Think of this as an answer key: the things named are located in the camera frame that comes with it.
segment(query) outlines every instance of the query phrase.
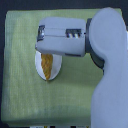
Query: green towel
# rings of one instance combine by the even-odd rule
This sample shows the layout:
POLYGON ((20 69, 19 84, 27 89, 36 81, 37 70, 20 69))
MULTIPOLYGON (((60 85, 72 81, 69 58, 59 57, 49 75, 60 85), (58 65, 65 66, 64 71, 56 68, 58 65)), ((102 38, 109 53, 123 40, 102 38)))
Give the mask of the green towel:
POLYGON ((10 126, 90 125, 91 96, 103 72, 89 54, 62 57, 58 76, 45 82, 35 68, 38 24, 48 16, 87 20, 98 9, 9 11, 5 25, 1 118, 10 126))

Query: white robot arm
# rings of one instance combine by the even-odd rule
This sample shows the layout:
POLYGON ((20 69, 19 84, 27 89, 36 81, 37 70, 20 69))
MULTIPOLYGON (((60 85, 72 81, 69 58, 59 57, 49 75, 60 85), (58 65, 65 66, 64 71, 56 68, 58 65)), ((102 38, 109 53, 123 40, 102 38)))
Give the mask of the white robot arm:
POLYGON ((90 53, 104 70, 92 96, 91 128, 128 128, 127 33, 114 9, 101 9, 87 24, 82 19, 43 19, 35 48, 66 56, 90 53))

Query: table surface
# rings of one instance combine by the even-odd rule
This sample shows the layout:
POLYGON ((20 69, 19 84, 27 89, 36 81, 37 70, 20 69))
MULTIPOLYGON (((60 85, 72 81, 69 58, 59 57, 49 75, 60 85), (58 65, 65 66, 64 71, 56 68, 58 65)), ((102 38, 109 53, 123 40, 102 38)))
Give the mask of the table surface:
POLYGON ((4 63, 4 45, 5 45, 5 17, 8 10, 53 10, 53 9, 88 9, 88 8, 121 8, 123 18, 128 26, 128 1, 127 0, 1 0, 0 4, 0 100, 2 97, 3 83, 3 63, 4 63))

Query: orange object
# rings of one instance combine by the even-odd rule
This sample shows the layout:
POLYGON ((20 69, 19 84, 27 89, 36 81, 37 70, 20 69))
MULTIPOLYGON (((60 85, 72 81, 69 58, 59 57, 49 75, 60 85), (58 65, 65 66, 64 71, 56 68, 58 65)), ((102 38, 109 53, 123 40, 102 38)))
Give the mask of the orange object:
POLYGON ((51 76, 53 56, 51 54, 41 54, 41 67, 43 69, 46 80, 51 76))

